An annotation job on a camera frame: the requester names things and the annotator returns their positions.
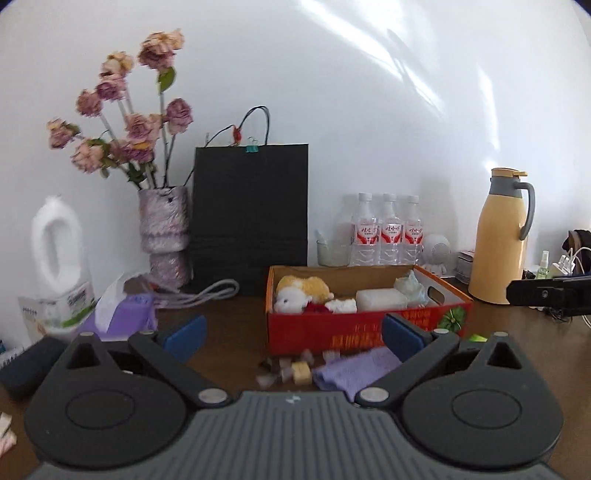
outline blue gripper pad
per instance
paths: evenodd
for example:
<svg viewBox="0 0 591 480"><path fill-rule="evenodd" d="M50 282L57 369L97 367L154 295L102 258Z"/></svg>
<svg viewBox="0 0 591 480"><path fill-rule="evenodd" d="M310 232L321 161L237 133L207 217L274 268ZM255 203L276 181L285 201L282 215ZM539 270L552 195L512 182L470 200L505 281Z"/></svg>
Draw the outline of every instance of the blue gripper pad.
<svg viewBox="0 0 591 480"><path fill-rule="evenodd" d="M388 313L382 320L382 339L401 362L411 358L432 341L430 333L397 313Z"/></svg>
<svg viewBox="0 0 591 480"><path fill-rule="evenodd" d="M205 343L207 320L203 315L187 320L174 329L158 333L158 343L182 364Z"/></svg>

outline bottle label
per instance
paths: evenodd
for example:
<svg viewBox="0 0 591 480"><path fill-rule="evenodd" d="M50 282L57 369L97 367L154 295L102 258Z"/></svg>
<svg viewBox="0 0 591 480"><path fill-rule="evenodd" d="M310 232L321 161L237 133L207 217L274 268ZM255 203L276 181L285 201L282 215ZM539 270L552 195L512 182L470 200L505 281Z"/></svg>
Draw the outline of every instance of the bottle label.
<svg viewBox="0 0 591 480"><path fill-rule="evenodd" d="M401 241L401 223L385 223L382 225L382 242L385 244L399 244Z"/></svg>
<svg viewBox="0 0 591 480"><path fill-rule="evenodd" d="M404 229L404 243L420 245L423 243L423 227L409 226Z"/></svg>
<svg viewBox="0 0 591 480"><path fill-rule="evenodd" d="M358 225L355 243L363 245L375 245L379 238L378 225Z"/></svg>

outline white plush toy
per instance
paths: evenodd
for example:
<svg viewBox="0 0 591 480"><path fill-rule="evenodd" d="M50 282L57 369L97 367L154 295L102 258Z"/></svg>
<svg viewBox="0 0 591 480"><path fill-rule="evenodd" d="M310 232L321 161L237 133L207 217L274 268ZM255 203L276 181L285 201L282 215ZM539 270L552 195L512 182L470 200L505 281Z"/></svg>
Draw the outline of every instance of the white plush toy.
<svg viewBox="0 0 591 480"><path fill-rule="evenodd" d="M355 299L331 300L324 304L332 313L357 313Z"/></svg>
<svg viewBox="0 0 591 480"><path fill-rule="evenodd" d="M301 288L283 287L277 292L273 309L277 313L301 313L310 301L312 296L306 295Z"/></svg>

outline thermos handle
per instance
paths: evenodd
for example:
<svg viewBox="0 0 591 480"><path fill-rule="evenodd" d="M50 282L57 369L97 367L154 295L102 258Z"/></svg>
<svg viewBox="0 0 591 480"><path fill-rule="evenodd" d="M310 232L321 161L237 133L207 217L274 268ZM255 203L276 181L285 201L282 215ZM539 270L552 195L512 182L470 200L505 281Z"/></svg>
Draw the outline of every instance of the thermos handle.
<svg viewBox="0 0 591 480"><path fill-rule="evenodd" d="M525 218L525 225L521 227L521 233L519 240L525 240L525 237L530 232L531 224L534 223L534 212L535 212L535 191L534 186L531 183L524 181L515 182L514 188L516 190L527 190L528 207L527 217Z"/></svg>

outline purple towel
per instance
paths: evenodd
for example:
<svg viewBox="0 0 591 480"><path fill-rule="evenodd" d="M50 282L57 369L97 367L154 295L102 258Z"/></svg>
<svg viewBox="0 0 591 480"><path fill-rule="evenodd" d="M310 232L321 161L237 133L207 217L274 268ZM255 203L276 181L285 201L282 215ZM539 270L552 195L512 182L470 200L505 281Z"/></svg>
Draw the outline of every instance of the purple towel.
<svg viewBox="0 0 591 480"><path fill-rule="evenodd" d="M350 356L314 369L314 383L321 390L342 390L350 401L362 388L394 370L402 362L388 347Z"/></svg>

